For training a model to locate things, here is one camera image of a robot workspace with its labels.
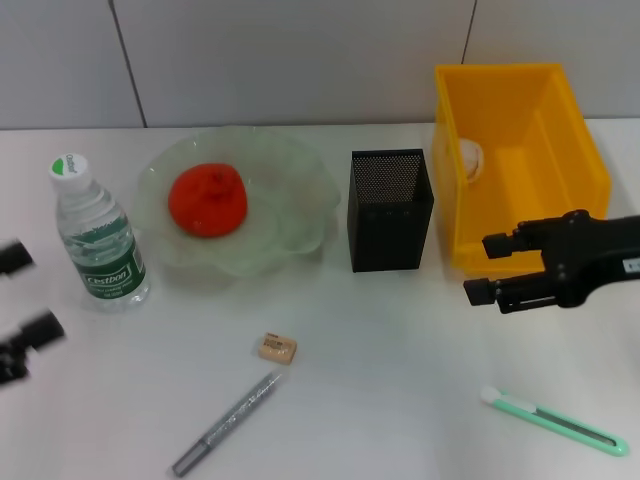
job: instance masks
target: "yellow plastic bin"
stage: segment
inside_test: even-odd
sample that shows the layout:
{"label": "yellow plastic bin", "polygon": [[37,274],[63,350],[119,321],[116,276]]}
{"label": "yellow plastic bin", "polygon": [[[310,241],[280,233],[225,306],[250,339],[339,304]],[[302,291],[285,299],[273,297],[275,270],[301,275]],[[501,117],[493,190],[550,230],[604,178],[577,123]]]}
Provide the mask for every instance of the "yellow plastic bin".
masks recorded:
{"label": "yellow plastic bin", "polygon": [[[442,65],[436,86],[436,206],[453,266],[469,276],[540,271],[539,252],[488,260],[482,238],[578,208],[605,218],[611,179],[562,66]],[[484,152],[472,183],[461,138]]]}

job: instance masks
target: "plastic bottle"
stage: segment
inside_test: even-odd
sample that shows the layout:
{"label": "plastic bottle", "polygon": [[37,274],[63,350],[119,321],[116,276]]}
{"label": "plastic bottle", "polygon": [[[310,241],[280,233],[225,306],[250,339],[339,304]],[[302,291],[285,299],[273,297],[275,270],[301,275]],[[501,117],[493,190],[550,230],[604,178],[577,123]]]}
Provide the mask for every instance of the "plastic bottle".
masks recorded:
{"label": "plastic bottle", "polygon": [[58,232],[96,307],[121,312],[142,303],[149,283],[131,225],[111,194],[93,180],[87,159],[61,155],[49,175],[58,193]]}

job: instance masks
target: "pen holder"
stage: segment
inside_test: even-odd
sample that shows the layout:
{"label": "pen holder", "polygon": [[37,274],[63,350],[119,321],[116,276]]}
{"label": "pen holder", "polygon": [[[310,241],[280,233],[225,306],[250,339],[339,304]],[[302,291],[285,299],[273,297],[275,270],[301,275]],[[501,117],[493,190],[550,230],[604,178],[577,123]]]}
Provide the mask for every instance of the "pen holder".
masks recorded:
{"label": "pen holder", "polygon": [[422,150],[353,152],[347,215],[353,271],[418,268],[432,208]]}

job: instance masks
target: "marker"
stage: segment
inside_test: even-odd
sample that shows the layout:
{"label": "marker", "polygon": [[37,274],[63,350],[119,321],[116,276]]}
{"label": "marker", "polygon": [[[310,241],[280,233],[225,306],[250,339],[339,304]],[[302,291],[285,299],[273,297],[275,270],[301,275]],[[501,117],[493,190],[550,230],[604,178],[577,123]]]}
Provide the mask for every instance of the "marker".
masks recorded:
{"label": "marker", "polygon": [[282,379],[283,373],[274,371],[260,380],[207,433],[200,437],[180,460],[173,464],[171,469],[175,476],[184,477],[200,460],[209,455],[265,398],[273,393]]}

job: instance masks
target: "table surface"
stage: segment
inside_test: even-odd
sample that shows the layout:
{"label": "table surface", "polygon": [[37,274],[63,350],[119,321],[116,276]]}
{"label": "table surface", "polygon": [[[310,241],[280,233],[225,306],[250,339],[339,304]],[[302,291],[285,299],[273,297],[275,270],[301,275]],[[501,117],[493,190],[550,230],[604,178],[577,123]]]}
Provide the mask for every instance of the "table surface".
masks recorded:
{"label": "table surface", "polygon": [[[640,212],[640,120],[588,124],[613,177],[611,216]],[[30,380],[0,391],[3,479],[166,479],[273,368],[252,353],[266,331],[298,341],[287,383],[191,480],[637,477],[640,283],[606,286],[571,310],[472,308],[443,267],[434,221],[419,270],[353,274],[351,151],[428,146],[432,125],[278,130],[318,149],[336,179],[335,238],[232,283],[180,276],[148,255],[151,295],[119,316],[83,306],[48,164],[83,153],[128,208],[143,168],[195,130],[0,133],[0,237],[18,237],[37,263],[0,282],[1,333],[50,308],[68,334],[32,355]],[[619,435],[632,453],[614,458],[489,408],[483,385]]]}

